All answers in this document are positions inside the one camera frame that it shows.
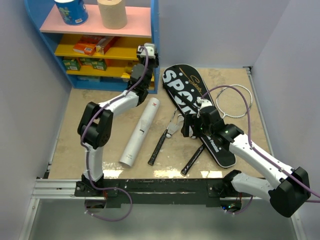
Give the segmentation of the white shuttlecock tube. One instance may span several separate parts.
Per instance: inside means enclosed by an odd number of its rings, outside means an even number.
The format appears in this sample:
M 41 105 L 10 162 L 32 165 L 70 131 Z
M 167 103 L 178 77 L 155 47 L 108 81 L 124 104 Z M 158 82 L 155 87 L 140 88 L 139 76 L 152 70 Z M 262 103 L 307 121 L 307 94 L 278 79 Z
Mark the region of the white shuttlecock tube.
M 159 107 L 160 101 L 157 98 L 152 97 L 146 105 L 119 159 L 119 162 L 122 165 L 127 167 L 133 166 Z

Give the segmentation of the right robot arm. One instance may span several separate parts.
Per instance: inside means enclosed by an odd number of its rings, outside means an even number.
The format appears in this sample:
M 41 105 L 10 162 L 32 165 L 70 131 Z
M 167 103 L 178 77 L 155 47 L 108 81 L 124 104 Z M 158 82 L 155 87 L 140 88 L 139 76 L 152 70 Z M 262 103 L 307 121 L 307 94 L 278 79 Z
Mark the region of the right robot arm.
M 283 217 L 291 217 L 311 196 L 309 175 L 302 167 L 284 164 L 250 141 L 242 129 L 225 123 L 214 106 L 187 113 L 181 130 L 184 137 L 209 137 L 226 151 L 242 158 L 263 178 L 233 170 L 222 179 L 223 192 L 230 197 L 245 193 L 268 201 Z

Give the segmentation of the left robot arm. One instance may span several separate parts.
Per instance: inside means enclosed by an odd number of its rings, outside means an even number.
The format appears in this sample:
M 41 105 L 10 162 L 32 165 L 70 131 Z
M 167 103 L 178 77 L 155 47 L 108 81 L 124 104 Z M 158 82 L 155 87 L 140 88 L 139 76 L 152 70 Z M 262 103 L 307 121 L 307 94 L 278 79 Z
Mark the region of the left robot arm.
M 157 51 L 152 53 L 139 46 L 137 57 L 139 62 L 132 68 L 127 88 L 108 101 L 89 102 L 77 128 L 80 144 L 85 148 L 85 169 L 81 180 L 87 182 L 85 189 L 92 196 L 99 196 L 104 190 L 100 181 L 104 177 L 103 150 L 111 137 L 114 118 L 144 102 L 154 69 L 159 66 Z

